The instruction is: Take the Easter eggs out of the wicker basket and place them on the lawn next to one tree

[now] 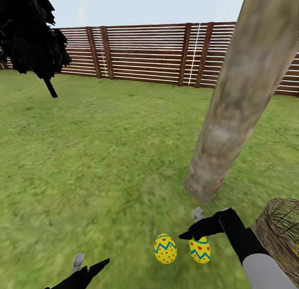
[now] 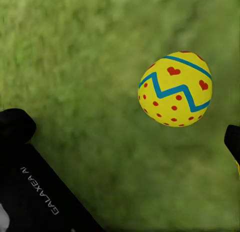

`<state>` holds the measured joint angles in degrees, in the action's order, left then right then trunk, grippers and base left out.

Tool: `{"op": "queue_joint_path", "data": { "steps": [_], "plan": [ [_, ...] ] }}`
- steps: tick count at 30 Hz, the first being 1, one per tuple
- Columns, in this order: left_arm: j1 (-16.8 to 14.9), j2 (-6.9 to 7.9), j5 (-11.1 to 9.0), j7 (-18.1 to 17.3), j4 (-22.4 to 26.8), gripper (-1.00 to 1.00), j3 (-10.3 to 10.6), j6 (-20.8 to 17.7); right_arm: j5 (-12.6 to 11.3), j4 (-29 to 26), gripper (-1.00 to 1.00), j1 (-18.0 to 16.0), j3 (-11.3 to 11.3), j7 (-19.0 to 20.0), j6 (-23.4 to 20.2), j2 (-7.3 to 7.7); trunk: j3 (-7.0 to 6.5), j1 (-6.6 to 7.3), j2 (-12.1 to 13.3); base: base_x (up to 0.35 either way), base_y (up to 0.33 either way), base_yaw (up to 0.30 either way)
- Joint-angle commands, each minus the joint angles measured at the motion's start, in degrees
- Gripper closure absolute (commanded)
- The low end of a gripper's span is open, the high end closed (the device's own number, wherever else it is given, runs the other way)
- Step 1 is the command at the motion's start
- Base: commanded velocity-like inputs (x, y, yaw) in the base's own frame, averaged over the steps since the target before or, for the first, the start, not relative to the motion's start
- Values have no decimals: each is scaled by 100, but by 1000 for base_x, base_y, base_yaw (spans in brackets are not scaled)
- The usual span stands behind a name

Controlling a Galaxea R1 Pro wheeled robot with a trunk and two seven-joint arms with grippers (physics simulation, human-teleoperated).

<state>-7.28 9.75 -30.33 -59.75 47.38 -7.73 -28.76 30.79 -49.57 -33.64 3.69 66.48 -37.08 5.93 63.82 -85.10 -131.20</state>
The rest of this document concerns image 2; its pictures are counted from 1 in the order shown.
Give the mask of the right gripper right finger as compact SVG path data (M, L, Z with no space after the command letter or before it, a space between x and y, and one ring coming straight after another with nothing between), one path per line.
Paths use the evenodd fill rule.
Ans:
M240 165L240 127L229 125L227 127L224 143Z

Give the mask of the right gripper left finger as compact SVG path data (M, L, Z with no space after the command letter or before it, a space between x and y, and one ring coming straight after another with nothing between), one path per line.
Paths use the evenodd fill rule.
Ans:
M25 145L26 137L21 124L0 129L0 185Z

